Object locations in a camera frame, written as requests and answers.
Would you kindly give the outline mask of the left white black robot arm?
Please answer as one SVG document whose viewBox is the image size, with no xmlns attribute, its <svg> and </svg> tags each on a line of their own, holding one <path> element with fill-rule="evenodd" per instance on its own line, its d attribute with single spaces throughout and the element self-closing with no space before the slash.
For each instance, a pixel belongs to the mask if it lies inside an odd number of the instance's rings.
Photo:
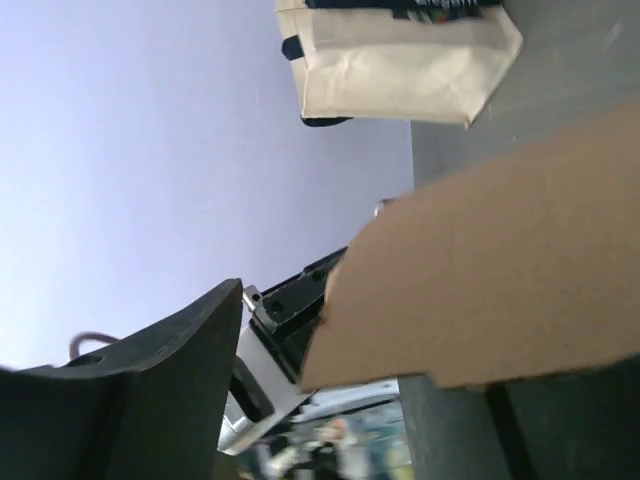
<svg viewBox="0 0 640 480">
<path fill-rule="evenodd" d="M 219 451 L 244 452 L 310 397 L 298 378 L 321 319 L 327 277 L 344 253 L 339 249 L 267 290 L 244 288 L 251 318 L 238 341 Z"/>
</svg>

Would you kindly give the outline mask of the large brown cardboard box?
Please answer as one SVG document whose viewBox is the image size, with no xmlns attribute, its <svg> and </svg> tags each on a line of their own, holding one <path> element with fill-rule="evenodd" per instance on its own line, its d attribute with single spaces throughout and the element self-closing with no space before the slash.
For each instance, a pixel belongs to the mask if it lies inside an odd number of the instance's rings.
<svg viewBox="0 0 640 480">
<path fill-rule="evenodd" d="M 480 386 L 639 351 L 639 105 L 393 201 L 329 277 L 305 391 Z"/>
</svg>

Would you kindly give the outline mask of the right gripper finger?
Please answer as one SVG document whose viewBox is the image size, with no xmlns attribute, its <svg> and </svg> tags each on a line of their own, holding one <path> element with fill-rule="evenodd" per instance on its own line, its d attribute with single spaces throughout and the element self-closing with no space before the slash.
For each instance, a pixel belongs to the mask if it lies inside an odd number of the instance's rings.
<svg viewBox="0 0 640 480">
<path fill-rule="evenodd" d="M 242 285 L 61 367 L 1 374 L 5 479 L 211 479 Z"/>
</svg>

